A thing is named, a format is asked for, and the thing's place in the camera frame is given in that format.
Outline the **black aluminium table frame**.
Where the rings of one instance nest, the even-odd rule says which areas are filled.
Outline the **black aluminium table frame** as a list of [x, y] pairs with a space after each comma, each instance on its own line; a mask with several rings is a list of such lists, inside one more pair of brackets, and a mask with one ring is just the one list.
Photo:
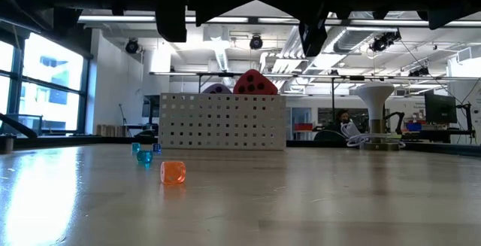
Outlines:
[[[14, 135], [0, 133], [1, 152], [5, 152], [5, 148], [8, 144], [11, 146], [11, 150], [26, 150], [47, 147], [81, 146], [88, 144], [131, 144], [134, 142], [140, 144], [153, 144], [157, 142], [156, 138], [101, 137], [98, 135], [39, 137], [32, 129], [5, 114], [0, 113], [0, 121], [3, 126], [13, 125], [13, 128], [18, 132], [26, 133], [25, 138], [17, 138]], [[425, 153], [445, 153], [481, 158], [481, 145], [407, 142], [404, 149]]]

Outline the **small cyan translucent die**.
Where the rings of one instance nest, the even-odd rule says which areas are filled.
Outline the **small cyan translucent die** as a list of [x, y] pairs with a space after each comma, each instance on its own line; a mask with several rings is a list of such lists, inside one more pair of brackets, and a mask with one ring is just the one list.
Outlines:
[[136, 158], [138, 162], [149, 164], [153, 160], [153, 152], [151, 150], [139, 150], [136, 154]]

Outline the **person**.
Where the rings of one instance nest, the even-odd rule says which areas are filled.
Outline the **person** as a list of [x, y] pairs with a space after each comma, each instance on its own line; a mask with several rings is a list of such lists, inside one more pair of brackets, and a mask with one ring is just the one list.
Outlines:
[[343, 135], [356, 135], [357, 128], [354, 122], [350, 119], [349, 113], [346, 109], [341, 109], [337, 112], [336, 129], [338, 129]]

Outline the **ceiling light strip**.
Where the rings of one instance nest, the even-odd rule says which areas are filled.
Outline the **ceiling light strip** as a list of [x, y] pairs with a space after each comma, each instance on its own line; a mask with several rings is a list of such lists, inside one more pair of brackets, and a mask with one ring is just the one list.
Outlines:
[[[154, 23], [154, 16], [80, 16], [80, 23]], [[207, 23], [231, 23], [231, 24], [266, 24], [266, 25], [297, 25], [299, 21], [291, 17], [214, 17]], [[328, 18], [325, 21], [327, 26], [397, 26], [397, 27], [428, 27], [424, 20], [370, 20], [370, 19], [349, 19], [339, 20]], [[444, 28], [481, 28], [481, 20], [456, 20], [447, 23]]]

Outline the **white perforated metal basket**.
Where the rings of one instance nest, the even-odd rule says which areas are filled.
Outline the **white perforated metal basket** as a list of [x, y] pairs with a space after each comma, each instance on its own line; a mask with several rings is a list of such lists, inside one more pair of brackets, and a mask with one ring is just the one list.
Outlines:
[[192, 150], [284, 150], [283, 96], [163, 93], [159, 143]]

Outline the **large purple foam die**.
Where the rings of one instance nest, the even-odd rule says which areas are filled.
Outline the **large purple foam die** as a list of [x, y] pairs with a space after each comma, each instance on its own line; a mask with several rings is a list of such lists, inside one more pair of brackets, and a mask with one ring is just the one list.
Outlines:
[[205, 94], [232, 94], [232, 91], [221, 83], [212, 84], [202, 91]]

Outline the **small orange translucent die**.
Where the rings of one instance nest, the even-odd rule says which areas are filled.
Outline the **small orange translucent die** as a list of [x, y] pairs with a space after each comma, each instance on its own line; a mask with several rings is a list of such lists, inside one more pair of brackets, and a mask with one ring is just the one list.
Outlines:
[[182, 184], [186, 179], [186, 166], [180, 161], [165, 161], [160, 167], [163, 184]]

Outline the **black computer monitor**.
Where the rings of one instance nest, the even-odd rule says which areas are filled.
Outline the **black computer monitor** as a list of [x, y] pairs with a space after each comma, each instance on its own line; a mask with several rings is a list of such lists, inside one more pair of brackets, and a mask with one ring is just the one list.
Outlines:
[[425, 94], [425, 117], [428, 123], [457, 123], [455, 98]]

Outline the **large window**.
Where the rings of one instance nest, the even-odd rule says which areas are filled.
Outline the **large window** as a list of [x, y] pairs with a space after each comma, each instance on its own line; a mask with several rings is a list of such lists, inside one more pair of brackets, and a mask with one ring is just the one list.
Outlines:
[[0, 114], [37, 134], [82, 131], [89, 60], [32, 33], [0, 34]]

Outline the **silver ventilation duct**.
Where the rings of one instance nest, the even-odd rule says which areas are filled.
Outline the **silver ventilation duct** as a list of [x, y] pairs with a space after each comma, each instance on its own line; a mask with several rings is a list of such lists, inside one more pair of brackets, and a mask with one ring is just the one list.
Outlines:
[[326, 48], [329, 53], [351, 53], [372, 38], [376, 31], [372, 28], [346, 27], [334, 38]]

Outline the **black office chair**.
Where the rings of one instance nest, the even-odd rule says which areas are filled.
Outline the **black office chair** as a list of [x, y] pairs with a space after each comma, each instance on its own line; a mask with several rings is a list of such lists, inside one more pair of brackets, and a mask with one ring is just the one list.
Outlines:
[[323, 129], [316, 133], [314, 141], [345, 142], [346, 137], [337, 131]]

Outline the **white mushroom-shaped lamp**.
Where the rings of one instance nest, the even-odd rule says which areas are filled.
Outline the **white mushroom-shaped lamp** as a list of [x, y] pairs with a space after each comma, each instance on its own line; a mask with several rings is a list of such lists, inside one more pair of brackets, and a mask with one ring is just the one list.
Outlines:
[[400, 150], [400, 144], [397, 141], [389, 140], [384, 119], [384, 105], [394, 89], [392, 84], [384, 82], [363, 84], [356, 89], [357, 96], [368, 109], [369, 131], [358, 139], [359, 147], [362, 150]]

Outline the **large red foam die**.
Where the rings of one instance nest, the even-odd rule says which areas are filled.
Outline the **large red foam die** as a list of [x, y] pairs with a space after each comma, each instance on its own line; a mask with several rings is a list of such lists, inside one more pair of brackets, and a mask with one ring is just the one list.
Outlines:
[[242, 74], [236, 81], [233, 93], [273, 96], [278, 94], [278, 89], [259, 71], [250, 69]]

